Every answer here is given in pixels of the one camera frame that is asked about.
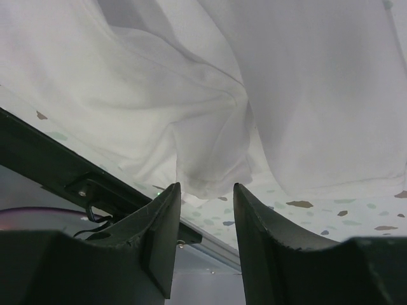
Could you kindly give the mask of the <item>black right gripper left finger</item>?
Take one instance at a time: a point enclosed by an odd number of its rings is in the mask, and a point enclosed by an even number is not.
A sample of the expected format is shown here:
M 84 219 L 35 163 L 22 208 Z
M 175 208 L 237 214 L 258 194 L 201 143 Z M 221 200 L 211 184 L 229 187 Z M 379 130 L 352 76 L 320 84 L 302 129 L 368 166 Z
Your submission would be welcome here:
M 1 232 L 2 304 L 163 304 L 170 298 L 181 186 L 81 240 Z

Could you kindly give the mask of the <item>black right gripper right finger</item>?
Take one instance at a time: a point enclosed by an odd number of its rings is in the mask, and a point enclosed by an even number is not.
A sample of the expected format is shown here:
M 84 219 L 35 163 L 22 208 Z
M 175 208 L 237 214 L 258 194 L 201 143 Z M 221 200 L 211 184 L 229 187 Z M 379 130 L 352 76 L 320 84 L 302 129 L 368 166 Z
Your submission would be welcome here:
M 233 208 L 247 304 L 405 304 L 406 238 L 338 243 L 272 210 L 242 184 Z

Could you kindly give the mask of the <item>white t shirt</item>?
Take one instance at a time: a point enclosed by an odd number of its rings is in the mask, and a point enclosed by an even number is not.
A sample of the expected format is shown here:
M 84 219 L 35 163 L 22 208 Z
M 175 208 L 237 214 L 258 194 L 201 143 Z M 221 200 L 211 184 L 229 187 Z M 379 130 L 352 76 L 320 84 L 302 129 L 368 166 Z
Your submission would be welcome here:
M 1 84 L 188 197 L 406 185 L 406 69 L 383 1 L 2 1 Z

